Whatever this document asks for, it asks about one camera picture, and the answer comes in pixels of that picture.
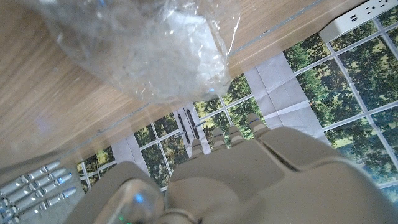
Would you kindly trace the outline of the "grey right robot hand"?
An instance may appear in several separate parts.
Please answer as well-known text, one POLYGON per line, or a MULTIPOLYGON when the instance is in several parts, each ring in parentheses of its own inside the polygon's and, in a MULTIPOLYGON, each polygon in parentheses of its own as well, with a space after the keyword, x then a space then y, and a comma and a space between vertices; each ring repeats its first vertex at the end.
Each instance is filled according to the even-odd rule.
POLYGON ((20 223, 76 194, 74 174, 56 160, 1 185, 1 223, 20 223))

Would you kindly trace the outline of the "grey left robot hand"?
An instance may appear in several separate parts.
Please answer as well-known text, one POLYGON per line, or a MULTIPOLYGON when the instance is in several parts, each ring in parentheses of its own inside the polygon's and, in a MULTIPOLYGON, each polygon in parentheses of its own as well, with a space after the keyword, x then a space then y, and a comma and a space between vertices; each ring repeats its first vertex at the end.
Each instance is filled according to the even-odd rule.
POLYGON ((397 209, 354 162, 293 128, 269 129, 256 115, 254 138, 232 128, 226 147, 195 140, 165 192, 136 164, 122 162, 79 201, 67 223, 396 223, 397 209))

